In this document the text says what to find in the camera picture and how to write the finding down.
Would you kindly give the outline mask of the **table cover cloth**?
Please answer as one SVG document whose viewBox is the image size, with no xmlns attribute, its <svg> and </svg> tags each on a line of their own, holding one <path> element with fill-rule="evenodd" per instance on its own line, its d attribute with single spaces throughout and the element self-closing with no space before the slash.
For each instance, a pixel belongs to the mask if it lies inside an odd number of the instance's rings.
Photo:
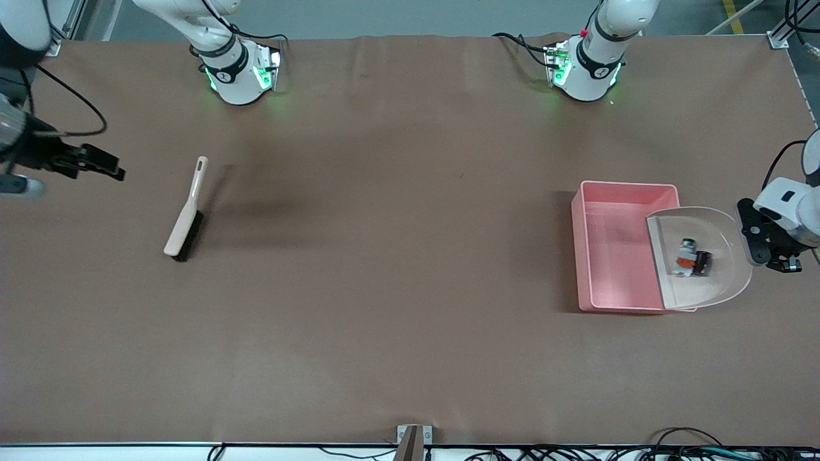
<svg viewBox="0 0 820 461">
<path fill-rule="evenodd" d="M 44 63 L 110 124 L 117 182 L 0 200 L 0 442 L 820 444 L 820 267 L 694 313 L 580 311 L 583 181 L 733 213 L 814 123 L 761 36 L 630 44 L 603 101 L 497 38 L 292 40 L 275 93 L 182 43 Z M 199 156 L 190 257 L 163 253 Z"/>
</svg>

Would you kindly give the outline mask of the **aluminium frame profile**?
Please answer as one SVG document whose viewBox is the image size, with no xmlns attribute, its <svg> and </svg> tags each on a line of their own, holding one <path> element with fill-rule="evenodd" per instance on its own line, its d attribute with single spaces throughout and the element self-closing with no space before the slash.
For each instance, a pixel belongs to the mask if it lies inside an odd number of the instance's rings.
<svg viewBox="0 0 820 461">
<path fill-rule="evenodd" d="M 64 41 L 73 39 L 88 0 L 43 0 L 49 15 L 51 44 L 46 56 L 59 55 Z"/>
<path fill-rule="evenodd" d="M 792 28 L 794 25 L 800 25 L 800 18 L 791 15 L 788 19 L 780 20 L 776 26 L 773 26 L 766 32 L 767 41 L 770 49 L 788 49 L 790 47 L 790 40 L 794 36 L 797 40 L 797 47 L 802 49 L 803 36 L 799 31 L 795 32 Z"/>
</svg>

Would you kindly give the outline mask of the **beige brush with black bristles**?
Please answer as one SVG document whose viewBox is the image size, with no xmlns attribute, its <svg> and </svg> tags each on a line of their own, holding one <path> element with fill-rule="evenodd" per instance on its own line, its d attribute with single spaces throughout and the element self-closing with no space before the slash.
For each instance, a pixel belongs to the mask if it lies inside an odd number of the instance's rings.
<svg viewBox="0 0 820 461">
<path fill-rule="evenodd" d="M 183 263 L 188 260 L 193 244 L 199 235 L 203 222 L 203 213 L 199 210 L 199 197 L 208 163 L 209 159 L 205 156 L 197 158 L 186 201 L 163 247 L 163 253 L 176 262 Z"/>
</svg>

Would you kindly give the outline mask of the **white and orange electronic part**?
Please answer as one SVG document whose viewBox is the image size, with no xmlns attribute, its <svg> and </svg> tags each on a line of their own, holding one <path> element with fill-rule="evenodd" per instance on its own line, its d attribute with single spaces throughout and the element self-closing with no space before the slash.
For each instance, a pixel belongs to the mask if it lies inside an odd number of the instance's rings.
<svg viewBox="0 0 820 461">
<path fill-rule="evenodd" d="M 693 239 L 685 238 L 680 242 L 676 259 L 671 269 L 671 274 L 676 277 L 692 277 L 697 265 L 697 245 Z"/>
</svg>

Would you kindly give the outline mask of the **beige plastic dustpan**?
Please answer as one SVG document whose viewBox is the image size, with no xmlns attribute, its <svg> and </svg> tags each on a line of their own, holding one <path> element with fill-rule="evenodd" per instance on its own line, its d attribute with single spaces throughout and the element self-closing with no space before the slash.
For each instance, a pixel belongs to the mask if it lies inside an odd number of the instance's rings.
<svg viewBox="0 0 820 461">
<path fill-rule="evenodd" d="M 648 239 L 666 311 L 694 311 L 732 300 L 749 285 L 753 268 L 746 244 L 732 216 L 711 207 L 663 209 L 646 219 Z M 708 277 L 671 274 L 682 239 L 696 241 L 696 251 L 714 255 Z"/>
</svg>

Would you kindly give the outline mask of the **metal table clamp bracket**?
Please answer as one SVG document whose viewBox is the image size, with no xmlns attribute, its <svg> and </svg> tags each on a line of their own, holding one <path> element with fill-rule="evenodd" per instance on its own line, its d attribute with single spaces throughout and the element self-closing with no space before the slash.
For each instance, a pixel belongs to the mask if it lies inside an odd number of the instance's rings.
<svg viewBox="0 0 820 461">
<path fill-rule="evenodd" d="M 397 449 L 393 461 L 432 461 L 434 427 L 431 425 L 398 425 Z"/>
</svg>

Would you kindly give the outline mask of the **pink plastic bin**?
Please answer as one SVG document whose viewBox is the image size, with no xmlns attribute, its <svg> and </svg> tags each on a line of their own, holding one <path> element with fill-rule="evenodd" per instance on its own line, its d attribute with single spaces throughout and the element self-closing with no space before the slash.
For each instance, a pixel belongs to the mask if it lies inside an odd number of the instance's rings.
<svg viewBox="0 0 820 461">
<path fill-rule="evenodd" d="M 646 219 L 680 206 L 672 184 L 583 181 L 571 201 L 580 311 L 661 315 Z"/>
</svg>

